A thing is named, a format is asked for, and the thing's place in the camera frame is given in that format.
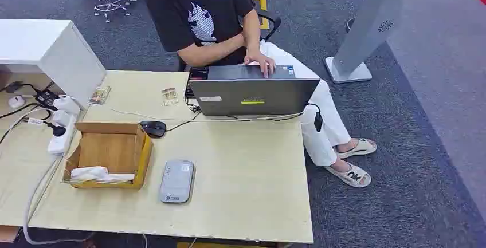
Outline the person's left hand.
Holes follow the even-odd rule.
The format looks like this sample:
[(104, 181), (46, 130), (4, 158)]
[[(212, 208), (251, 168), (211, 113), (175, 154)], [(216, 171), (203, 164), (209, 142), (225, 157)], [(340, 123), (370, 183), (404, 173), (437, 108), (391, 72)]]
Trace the person's left hand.
[(274, 59), (262, 54), (259, 50), (248, 49), (246, 51), (244, 64), (250, 65), (252, 63), (256, 63), (260, 67), (265, 78), (268, 78), (275, 71), (276, 64)]

